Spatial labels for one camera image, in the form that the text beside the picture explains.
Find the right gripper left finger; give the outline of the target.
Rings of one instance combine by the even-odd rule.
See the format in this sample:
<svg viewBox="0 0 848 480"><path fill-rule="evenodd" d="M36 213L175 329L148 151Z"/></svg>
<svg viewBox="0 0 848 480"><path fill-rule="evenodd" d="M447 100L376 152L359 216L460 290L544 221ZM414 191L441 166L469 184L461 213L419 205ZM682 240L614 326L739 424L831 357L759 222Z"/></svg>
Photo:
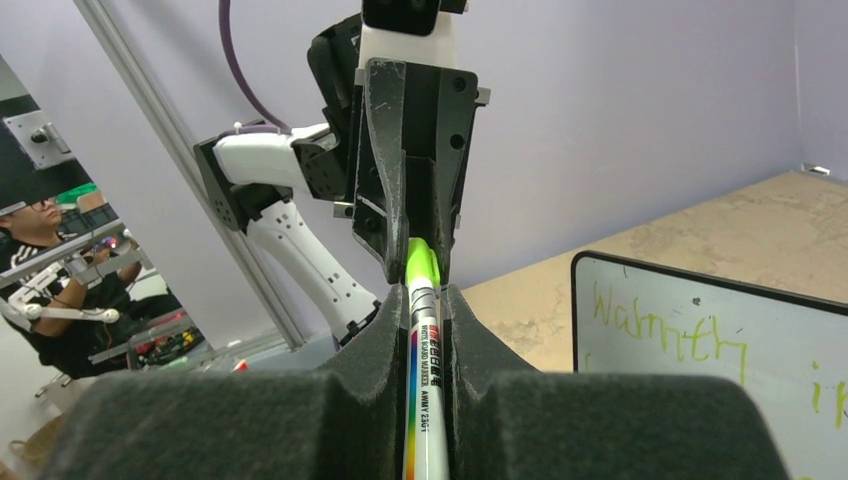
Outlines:
<svg viewBox="0 0 848 480"><path fill-rule="evenodd" d="M404 287L308 370L119 372L69 412L44 479L396 479Z"/></svg>

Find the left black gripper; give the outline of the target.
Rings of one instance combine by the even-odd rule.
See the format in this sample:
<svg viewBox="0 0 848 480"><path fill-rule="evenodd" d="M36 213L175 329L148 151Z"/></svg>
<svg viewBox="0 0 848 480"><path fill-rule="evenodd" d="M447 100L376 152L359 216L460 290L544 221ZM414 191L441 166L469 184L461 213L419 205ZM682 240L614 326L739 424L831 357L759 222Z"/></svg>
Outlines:
<svg viewBox="0 0 848 480"><path fill-rule="evenodd" d="M388 58L360 69L361 29L360 13L321 32L307 52L335 141L305 164L306 179L316 199L354 199L354 237L387 283L402 281L409 222L447 284L476 110L491 92L470 71L412 64L408 72Z"/></svg>

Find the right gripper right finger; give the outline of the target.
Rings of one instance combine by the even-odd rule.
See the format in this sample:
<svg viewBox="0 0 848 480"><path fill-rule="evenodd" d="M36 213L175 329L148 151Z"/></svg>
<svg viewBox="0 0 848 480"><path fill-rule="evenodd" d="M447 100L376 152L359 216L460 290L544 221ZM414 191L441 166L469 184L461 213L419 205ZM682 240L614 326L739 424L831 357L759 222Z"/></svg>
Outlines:
<svg viewBox="0 0 848 480"><path fill-rule="evenodd" d="M703 375L543 372L474 314L447 313L455 479L785 479L753 400Z"/></svg>

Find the white whiteboard marker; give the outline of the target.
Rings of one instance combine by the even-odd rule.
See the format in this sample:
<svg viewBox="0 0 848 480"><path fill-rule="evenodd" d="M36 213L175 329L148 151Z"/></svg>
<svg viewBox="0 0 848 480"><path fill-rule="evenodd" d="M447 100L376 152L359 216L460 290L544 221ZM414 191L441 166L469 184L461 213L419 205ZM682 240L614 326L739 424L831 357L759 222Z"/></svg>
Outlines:
<svg viewBox="0 0 848 480"><path fill-rule="evenodd" d="M442 325L433 281L409 283L404 479L448 479Z"/></svg>

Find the green marker cap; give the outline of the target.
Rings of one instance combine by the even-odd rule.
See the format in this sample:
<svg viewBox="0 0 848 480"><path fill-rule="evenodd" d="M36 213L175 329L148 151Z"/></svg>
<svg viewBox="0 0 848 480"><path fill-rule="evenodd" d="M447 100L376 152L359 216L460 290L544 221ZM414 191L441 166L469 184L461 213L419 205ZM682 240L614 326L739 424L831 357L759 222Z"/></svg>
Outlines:
<svg viewBox="0 0 848 480"><path fill-rule="evenodd" d="M428 243L418 237L409 239L405 280L407 283L426 279L431 287L441 285L438 259Z"/></svg>

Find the small black-framed whiteboard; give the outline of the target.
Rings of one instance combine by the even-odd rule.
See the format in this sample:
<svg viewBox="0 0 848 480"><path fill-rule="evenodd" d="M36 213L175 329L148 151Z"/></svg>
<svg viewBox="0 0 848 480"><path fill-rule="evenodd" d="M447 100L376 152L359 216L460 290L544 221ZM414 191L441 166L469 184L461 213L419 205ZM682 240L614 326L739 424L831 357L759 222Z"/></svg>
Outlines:
<svg viewBox="0 0 848 480"><path fill-rule="evenodd" d="M845 303L591 250L570 273L576 371L731 380L792 478L846 477Z"/></svg>

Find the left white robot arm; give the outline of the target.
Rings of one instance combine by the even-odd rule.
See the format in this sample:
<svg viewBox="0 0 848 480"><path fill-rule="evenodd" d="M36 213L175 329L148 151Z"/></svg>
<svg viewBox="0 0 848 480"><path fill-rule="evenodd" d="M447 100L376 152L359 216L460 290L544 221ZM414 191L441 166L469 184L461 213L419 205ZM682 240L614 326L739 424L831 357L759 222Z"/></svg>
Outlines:
<svg viewBox="0 0 848 480"><path fill-rule="evenodd" d="M460 1L367 1L307 52L323 121L293 128L264 115L197 143L208 202L231 231L279 262L318 308L337 346L381 302L310 230L297 193L330 202L391 284L412 248L448 282L476 112L490 92L457 62Z"/></svg>

